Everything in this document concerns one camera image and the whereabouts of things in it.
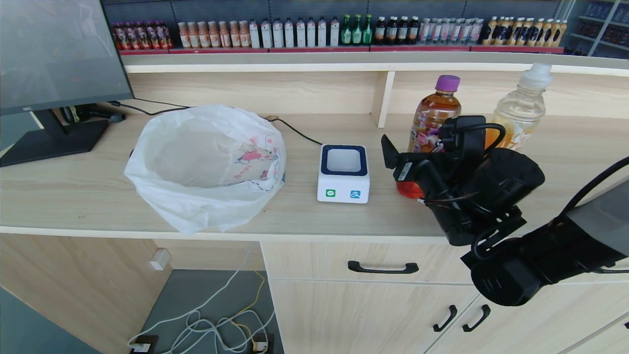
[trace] yellow cable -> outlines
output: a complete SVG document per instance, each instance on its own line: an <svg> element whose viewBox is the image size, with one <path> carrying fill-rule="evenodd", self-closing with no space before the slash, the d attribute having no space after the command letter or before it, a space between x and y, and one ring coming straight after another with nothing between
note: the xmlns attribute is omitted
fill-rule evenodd
<svg viewBox="0 0 629 354"><path fill-rule="evenodd" d="M258 277L260 277L262 279L262 282L260 283L260 286L258 287L258 292L255 294L255 300L254 300L254 302L251 303L251 305L249 305L249 306L245 307L244 309L240 310L240 312L237 313L236 316L241 314L241 313L243 313L243 312L245 312L245 311L247 311L247 310L249 310L250 308L252 308L258 302L258 298L260 297L260 291L262 290L262 286L264 285L265 279L262 276L262 274L258 273L257 270L254 270L254 272L258 275ZM234 321L232 321L231 323L236 325L236 326L238 326L238 327L246 328L247 332L249 332L249 337L252 337L251 329L249 327L247 327L246 325L241 324L241 323L236 323ZM253 338L251 338L251 344L255 346L255 341L253 340Z"/></svg>

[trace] monitor screen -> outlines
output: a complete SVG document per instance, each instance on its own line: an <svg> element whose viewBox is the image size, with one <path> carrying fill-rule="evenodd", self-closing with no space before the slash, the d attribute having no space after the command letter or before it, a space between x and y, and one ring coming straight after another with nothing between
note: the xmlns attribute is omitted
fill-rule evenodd
<svg viewBox="0 0 629 354"><path fill-rule="evenodd" d="M0 114L132 97L100 0L0 1Z"/></svg>

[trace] purple bottle cap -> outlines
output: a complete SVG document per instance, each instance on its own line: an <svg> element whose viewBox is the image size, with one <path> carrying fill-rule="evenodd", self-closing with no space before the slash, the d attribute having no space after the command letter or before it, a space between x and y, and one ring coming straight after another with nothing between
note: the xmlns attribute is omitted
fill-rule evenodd
<svg viewBox="0 0 629 354"><path fill-rule="evenodd" d="M446 92L456 92L459 89L461 78L454 75L441 75L437 79L435 89Z"/></svg>

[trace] black handle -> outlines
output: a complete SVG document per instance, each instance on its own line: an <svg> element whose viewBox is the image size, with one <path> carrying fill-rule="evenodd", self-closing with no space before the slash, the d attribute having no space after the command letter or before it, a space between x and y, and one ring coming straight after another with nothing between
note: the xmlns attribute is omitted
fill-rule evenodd
<svg viewBox="0 0 629 354"><path fill-rule="evenodd" d="M360 266L359 261L348 261L347 268L356 273L377 273L377 274L412 274L420 270L417 263L407 263L406 268L403 270L378 270L378 269L365 269Z"/></svg>
<svg viewBox="0 0 629 354"><path fill-rule="evenodd" d="M463 332L471 332L473 330L476 329L476 327L478 327L479 324L481 324L483 321L485 321L485 318L489 317L489 314L491 313L491 309L489 308L489 305L485 304L483 306L481 306L481 310L482 310L482 317L480 320L478 320L478 322L476 322L475 325L473 325L472 327L468 326L467 323L463 325Z"/></svg>
<svg viewBox="0 0 629 354"><path fill-rule="evenodd" d="M457 307L454 305L450 305L450 307L448 307L448 309L450 310L450 317L448 317L447 320L445 320L445 323L443 324L443 326L439 327L438 324L433 324L433 330L435 332L441 332L443 331L443 329L450 324L450 322L452 322L452 320L454 319L454 317L456 317L458 311L457 311Z"/></svg>

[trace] white plastic bag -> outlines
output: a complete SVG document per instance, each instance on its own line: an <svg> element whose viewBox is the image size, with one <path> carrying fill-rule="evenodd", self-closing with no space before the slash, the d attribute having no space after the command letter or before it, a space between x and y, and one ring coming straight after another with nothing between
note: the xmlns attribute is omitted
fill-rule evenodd
<svg viewBox="0 0 629 354"><path fill-rule="evenodd" d="M138 194L190 235L249 222L284 185L286 148L267 120L209 105L151 119L126 164Z"/></svg>

